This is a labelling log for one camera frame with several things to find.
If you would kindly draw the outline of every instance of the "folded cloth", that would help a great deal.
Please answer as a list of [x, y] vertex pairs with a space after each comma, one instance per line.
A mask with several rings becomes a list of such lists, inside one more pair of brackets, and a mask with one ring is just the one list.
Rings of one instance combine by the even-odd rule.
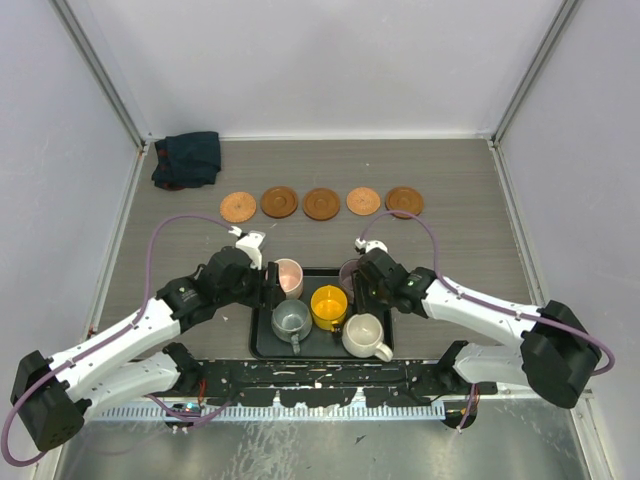
[[216, 132], [194, 132], [156, 142], [158, 166], [151, 180], [165, 190], [199, 188], [216, 183], [221, 170], [220, 139]]

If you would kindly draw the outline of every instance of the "cup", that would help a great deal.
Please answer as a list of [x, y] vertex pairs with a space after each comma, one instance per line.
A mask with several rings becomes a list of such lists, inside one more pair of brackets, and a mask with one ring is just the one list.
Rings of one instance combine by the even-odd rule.
[[354, 357], [376, 356], [383, 362], [390, 362], [393, 351], [384, 344], [384, 330], [375, 316], [370, 313], [351, 317], [342, 332], [342, 344]]
[[309, 309], [300, 300], [285, 300], [271, 316], [271, 328], [280, 340], [293, 346], [293, 353], [300, 355], [300, 342], [311, 332]]
[[320, 287], [311, 297], [313, 321], [318, 327], [331, 332], [344, 322], [348, 306], [345, 293], [333, 285]]
[[295, 260], [281, 258], [276, 260], [280, 286], [287, 299], [300, 298], [302, 295], [302, 267]]
[[340, 286], [347, 294], [347, 298], [349, 302], [353, 303], [353, 272], [358, 268], [358, 259], [354, 258], [353, 260], [347, 260], [344, 262], [342, 267], [340, 267], [340, 273], [338, 274], [338, 282], [340, 282]]

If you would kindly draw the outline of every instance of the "wood grain surface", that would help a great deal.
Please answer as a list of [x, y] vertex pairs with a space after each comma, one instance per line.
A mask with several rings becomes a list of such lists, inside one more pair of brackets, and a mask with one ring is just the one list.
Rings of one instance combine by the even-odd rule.
[[[302, 208], [275, 220], [258, 210], [243, 229], [267, 233], [265, 260], [289, 257], [307, 267], [340, 266], [355, 256], [353, 242], [370, 221], [346, 207], [355, 187], [375, 189], [384, 198], [406, 185], [424, 197], [422, 217], [440, 239], [444, 273], [461, 284], [517, 302], [529, 302], [527, 286], [493, 160], [482, 140], [247, 141], [223, 142], [222, 172], [215, 185], [167, 192], [156, 188], [151, 173], [155, 150], [143, 166], [117, 264], [111, 280], [100, 330], [135, 310], [143, 293], [144, 254], [153, 228], [180, 213], [219, 216], [220, 201], [234, 191], [255, 198], [274, 185], [292, 187], [299, 198], [315, 187], [329, 187], [342, 208], [327, 222], [308, 218]], [[431, 267], [432, 247], [419, 225], [383, 218], [371, 238], [387, 244], [394, 259], [411, 270]], [[156, 244], [153, 291], [199, 263], [233, 237], [216, 225], [181, 220], [167, 226]], [[250, 358], [250, 310], [220, 309], [213, 320], [180, 337], [196, 358]], [[453, 340], [492, 343], [456, 325], [394, 312], [398, 358], [436, 358]]]

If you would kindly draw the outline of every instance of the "white wall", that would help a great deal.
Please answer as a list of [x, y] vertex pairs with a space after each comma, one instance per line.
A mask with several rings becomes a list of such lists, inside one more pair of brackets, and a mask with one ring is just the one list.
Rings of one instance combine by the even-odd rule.
[[640, 471], [640, 3], [585, 0], [503, 142], [553, 298], [615, 351], [592, 386], [609, 453]]
[[[0, 417], [18, 361], [76, 343], [135, 146], [49, 3], [0, 16]], [[18, 420], [14, 456], [32, 456]], [[0, 459], [0, 478], [26, 476]]]
[[70, 1], [152, 136], [339, 138], [493, 133], [560, 3]]

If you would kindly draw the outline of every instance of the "tray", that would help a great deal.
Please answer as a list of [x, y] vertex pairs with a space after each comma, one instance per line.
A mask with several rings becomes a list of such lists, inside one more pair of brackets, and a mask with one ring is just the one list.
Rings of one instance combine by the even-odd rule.
[[[313, 292], [324, 285], [336, 285], [338, 268], [303, 268], [304, 291], [300, 300], [308, 307]], [[389, 310], [378, 305], [367, 305], [360, 308], [360, 313], [371, 313], [382, 322], [384, 342], [393, 350], [393, 321]], [[355, 313], [354, 305], [347, 309], [347, 319]], [[251, 355], [260, 360], [340, 360], [341, 362], [368, 361], [351, 356], [342, 346], [342, 340], [335, 338], [331, 332], [318, 328], [315, 324], [307, 338], [300, 342], [300, 355], [294, 355], [291, 344], [280, 340], [271, 329], [271, 311], [254, 309], [251, 316], [251, 333], [249, 336]]]

